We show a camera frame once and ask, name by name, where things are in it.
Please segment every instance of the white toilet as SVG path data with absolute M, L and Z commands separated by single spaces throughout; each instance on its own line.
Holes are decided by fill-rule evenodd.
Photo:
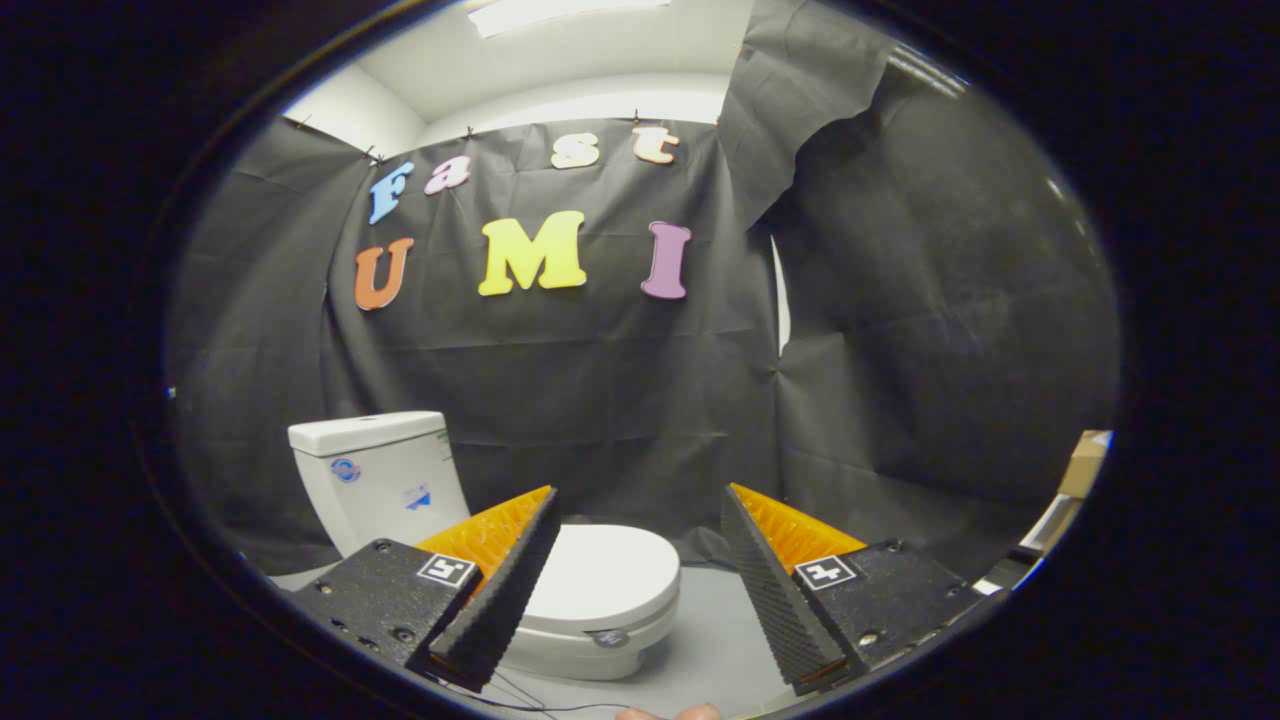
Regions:
M 439 413 L 292 425 L 289 445 L 343 557 L 378 538 L 417 544 L 471 516 Z
M 289 428 L 307 496 L 343 557 L 417 544 L 471 516 L 444 418 L 388 413 Z M 676 619 L 680 557 L 660 536 L 563 525 L 502 665 L 575 680 L 635 673 Z
M 562 525 L 502 665 L 575 680 L 616 680 L 667 637 L 680 556 L 623 525 Z

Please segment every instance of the toilet tank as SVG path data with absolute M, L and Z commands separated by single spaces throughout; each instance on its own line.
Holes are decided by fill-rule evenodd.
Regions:
M 343 557 L 378 538 L 417 544 L 471 516 L 439 413 L 291 425 L 289 445 Z

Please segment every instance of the blue letter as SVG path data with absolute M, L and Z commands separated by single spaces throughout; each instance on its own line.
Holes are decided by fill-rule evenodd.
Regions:
M 396 196 L 404 192 L 404 176 L 413 172 L 413 163 L 404 163 L 396 168 L 396 172 L 374 183 L 369 193 L 374 196 L 374 214 L 369 217 L 369 224 L 383 219 L 399 204 Z

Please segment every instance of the toilet lid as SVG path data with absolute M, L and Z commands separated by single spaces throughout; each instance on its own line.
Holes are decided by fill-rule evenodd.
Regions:
M 520 625 L 549 633 L 644 620 L 680 591 L 680 556 L 662 536 L 623 525 L 563 525 Z

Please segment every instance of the hand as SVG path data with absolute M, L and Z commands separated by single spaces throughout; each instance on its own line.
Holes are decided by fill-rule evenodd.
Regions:
M 613 720 L 662 720 L 662 719 L 658 717 L 657 715 L 645 712 L 644 710 L 636 710 L 635 707 L 628 707 L 622 712 L 618 712 L 618 715 Z M 689 710 L 685 710 L 684 712 L 673 717 L 673 720 L 719 720 L 719 710 L 716 710 L 716 706 L 709 703 L 698 705 L 690 707 Z

